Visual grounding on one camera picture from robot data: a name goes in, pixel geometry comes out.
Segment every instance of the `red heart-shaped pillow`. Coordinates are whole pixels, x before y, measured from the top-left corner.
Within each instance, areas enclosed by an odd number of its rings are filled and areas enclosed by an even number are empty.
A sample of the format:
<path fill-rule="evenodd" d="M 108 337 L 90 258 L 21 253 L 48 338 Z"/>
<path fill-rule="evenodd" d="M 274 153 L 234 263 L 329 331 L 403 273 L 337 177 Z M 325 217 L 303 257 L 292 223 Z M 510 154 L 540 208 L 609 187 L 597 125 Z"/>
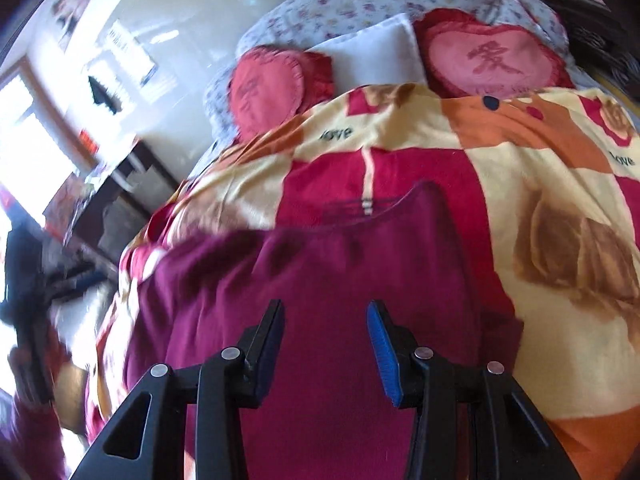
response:
<path fill-rule="evenodd" d="M 573 88 L 564 61 L 517 25 L 443 22 L 422 38 L 430 83 L 442 97 L 509 98 L 547 86 Z"/>
<path fill-rule="evenodd" d="M 280 126 L 302 104 L 302 67 L 288 51 L 256 47 L 242 56 L 229 84 L 229 107 L 240 140 Z"/>

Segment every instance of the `table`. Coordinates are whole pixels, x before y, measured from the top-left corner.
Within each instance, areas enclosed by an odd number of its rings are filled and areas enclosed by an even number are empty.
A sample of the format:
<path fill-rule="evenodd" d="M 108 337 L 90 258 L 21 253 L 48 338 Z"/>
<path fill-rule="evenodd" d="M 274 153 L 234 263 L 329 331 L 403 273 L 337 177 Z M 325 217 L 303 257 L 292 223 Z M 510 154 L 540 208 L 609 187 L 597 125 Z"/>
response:
<path fill-rule="evenodd" d="M 180 183 L 158 160 L 147 143 L 142 139 L 136 139 L 130 151 L 120 162 L 111 164 L 109 168 L 103 169 L 94 177 L 95 193 L 85 201 L 82 211 L 76 213 L 70 227 L 70 234 L 73 237 L 78 238 L 91 251 L 116 266 L 119 262 L 98 246 L 104 235 L 104 212 L 120 197 L 148 221 L 152 212 L 147 210 L 127 189 L 129 186 L 126 179 L 134 171 L 142 173 L 150 168 L 154 168 L 172 190 L 178 189 Z"/>

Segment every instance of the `white wall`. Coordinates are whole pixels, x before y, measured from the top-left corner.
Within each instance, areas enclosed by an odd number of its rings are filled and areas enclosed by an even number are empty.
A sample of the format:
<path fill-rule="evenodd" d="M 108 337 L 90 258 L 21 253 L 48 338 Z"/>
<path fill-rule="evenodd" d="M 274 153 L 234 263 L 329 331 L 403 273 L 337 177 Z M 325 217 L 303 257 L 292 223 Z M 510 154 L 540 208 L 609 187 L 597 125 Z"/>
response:
<path fill-rule="evenodd" d="M 50 0 L 44 1 L 38 8 L 37 15 L 32 17 L 36 32 L 31 38 L 27 56 L 36 76 L 63 116 L 70 103 L 82 100 L 79 95 L 85 82 L 80 79 L 80 71 L 92 57 L 95 40 L 119 2 L 120 0 L 91 0 L 78 21 L 66 52 L 62 52 L 57 46 L 47 29 Z"/>

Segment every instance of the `clothing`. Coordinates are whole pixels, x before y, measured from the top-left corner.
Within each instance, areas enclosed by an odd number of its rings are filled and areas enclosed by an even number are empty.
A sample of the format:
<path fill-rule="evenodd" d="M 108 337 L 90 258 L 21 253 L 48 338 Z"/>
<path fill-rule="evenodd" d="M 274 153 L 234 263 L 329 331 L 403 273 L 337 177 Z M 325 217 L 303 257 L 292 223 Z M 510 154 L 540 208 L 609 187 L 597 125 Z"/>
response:
<path fill-rule="evenodd" d="M 118 100 L 114 96 L 109 95 L 108 90 L 102 86 L 95 77 L 89 76 L 89 86 L 91 87 L 91 94 L 95 104 L 104 104 L 113 115 L 122 110 L 122 106 Z"/>
<path fill-rule="evenodd" d="M 7 451 L 31 480 L 67 478 L 60 424 L 53 409 L 33 412 L 14 398 L 11 420 L 0 428 L 0 461 Z"/>
<path fill-rule="evenodd" d="M 129 389 L 155 363 L 195 365 L 236 344 L 269 300 L 283 301 L 270 394 L 258 410 L 241 410 L 254 480 L 402 476 L 414 410 L 396 410 L 383 392 L 366 326 L 371 300 L 452 362 L 475 365 L 481 353 L 474 284 L 434 184 L 347 225 L 196 234 L 138 293 Z M 193 454 L 194 410 L 186 450 Z"/>

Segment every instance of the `heart-shaped pillow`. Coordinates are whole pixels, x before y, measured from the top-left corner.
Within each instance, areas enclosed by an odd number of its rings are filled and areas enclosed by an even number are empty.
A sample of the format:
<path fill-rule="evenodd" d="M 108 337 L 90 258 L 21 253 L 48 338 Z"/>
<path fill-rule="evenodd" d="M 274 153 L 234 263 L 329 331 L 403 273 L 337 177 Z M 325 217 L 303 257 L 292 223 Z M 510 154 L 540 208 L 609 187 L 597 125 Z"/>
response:
<path fill-rule="evenodd" d="M 304 90 L 302 67 L 289 51 L 256 47 L 244 54 L 229 83 L 229 107 L 240 140 L 253 139 L 293 117 Z"/>
<path fill-rule="evenodd" d="M 422 50 L 442 97 L 504 99 L 544 88 L 573 88 L 564 61 L 517 25 L 443 22 L 424 33 Z"/>
<path fill-rule="evenodd" d="M 229 83 L 241 142 L 333 97 L 331 57 L 317 52 L 257 46 L 240 58 Z"/>

